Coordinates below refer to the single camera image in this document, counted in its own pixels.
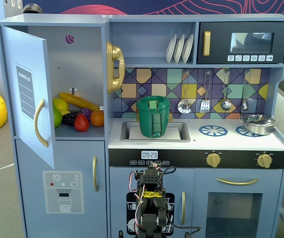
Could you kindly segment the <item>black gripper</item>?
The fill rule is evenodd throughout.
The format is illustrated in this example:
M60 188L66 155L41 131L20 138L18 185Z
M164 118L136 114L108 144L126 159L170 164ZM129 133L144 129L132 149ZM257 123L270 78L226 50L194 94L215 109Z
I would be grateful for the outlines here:
M144 171L144 174L160 174L161 171L162 171L162 163L151 161L148 164L147 169Z

